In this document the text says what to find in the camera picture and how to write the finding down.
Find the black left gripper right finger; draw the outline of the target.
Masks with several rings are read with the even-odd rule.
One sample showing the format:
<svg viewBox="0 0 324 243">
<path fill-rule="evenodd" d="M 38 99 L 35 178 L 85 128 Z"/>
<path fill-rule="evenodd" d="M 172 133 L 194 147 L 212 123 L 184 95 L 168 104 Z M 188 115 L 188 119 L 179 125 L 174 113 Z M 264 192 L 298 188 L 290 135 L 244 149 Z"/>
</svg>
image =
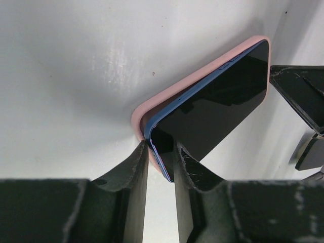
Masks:
<svg viewBox="0 0 324 243">
<path fill-rule="evenodd" d="M 180 242 L 323 242 L 323 182 L 225 180 L 174 145 Z"/>
</svg>

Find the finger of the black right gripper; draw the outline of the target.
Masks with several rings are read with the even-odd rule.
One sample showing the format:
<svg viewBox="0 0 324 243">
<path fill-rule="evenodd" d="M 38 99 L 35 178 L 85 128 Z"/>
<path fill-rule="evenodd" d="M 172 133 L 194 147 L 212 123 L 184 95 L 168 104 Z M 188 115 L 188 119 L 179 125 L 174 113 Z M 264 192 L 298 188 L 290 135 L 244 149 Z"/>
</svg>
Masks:
<svg viewBox="0 0 324 243">
<path fill-rule="evenodd" d="M 297 153 L 295 169 L 304 171 L 320 168 L 309 177 L 323 177 L 323 136 L 314 134 Z"/>
<path fill-rule="evenodd" d="M 323 66 L 270 67 L 270 83 L 318 134 L 323 134 Z"/>
</svg>

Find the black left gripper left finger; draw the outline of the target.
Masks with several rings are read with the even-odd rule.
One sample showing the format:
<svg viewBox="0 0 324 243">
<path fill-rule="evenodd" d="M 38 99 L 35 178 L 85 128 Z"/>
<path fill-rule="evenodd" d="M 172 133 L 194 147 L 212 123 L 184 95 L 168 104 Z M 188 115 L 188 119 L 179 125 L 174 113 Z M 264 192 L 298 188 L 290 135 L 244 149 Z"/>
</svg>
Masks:
<svg viewBox="0 0 324 243">
<path fill-rule="evenodd" d="M 148 146 L 101 177 L 2 179 L 1 242 L 141 242 Z"/>
</svg>

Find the blue smartphone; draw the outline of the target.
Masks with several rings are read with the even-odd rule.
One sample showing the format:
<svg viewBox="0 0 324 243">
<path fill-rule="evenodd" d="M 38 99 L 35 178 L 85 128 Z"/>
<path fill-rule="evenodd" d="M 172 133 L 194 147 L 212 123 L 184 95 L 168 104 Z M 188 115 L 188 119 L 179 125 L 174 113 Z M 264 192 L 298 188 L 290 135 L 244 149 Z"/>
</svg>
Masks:
<svg viewBox="0 0 324 243">
<path fill-rule="evenodd" d="M 174 181 L 175 142 L 202 160 L 261 104 L 268 86 L 269 51 L 268 40 L 258 41 L 148 120 L 144 138 L 166 180 Z"/>
</svg>

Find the pink phone case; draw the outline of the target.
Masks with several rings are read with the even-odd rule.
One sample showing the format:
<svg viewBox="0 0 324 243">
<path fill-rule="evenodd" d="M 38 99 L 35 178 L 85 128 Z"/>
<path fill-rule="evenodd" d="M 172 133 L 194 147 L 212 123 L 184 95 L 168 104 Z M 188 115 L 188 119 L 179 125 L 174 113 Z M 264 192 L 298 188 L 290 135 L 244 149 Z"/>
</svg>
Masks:
<svg viewBox="0 0 324 243">
<path fill-rule="evenodd" d="M 178 81 L 177 83 L 173 84 L 172 86 L 166 88 L 165 90 L 161 91 L 160 93 L 156 94 L 152 98 L 148 99 L 147 101 L 143 102 L 139 105 L 133 112 L 131 118 L 132 127 L 140 140 L 145 140 L 144 138 L 144 127 L 148 120 L 155 115 L 158 111 L 164 108 L 168 102 L 173 101 L 175 98 L 179 97 L 189 88 L 191 88 L 194 84 L 196 84 L 201 78 L 207 76 L 212 71 L 216 70 L 226 61 L 229 61 L 231 58 L 239 54 L 240 52 L 244 51 L 248 47 L 256 44 L 258 41 L 266 39 L 269 41 L 270 50 L 271 44 L 268 37 L 262 35 L 256 35 L 250 37 L 246 41 L 242 42 L 235 48 L 231 49 L 221 57 L 215 59 L 211 63 L 205 65 L 204 67 L 200 68 L 199 70 L 195 71 L 194 73 L 190 74 L 189 76 L 183 78 L 182 80 Z M 269 69 L 270 69 L 270 56 L 271 53 L 269 51 Z M 158 166 L 156 160 L 153 157 L 153 154 L 150 150 L 149 152 L 150 160 L 152 161 L 153 165 L 157 168 L 158 171 L 161 172 L 160 167 Z"/>
</svg>

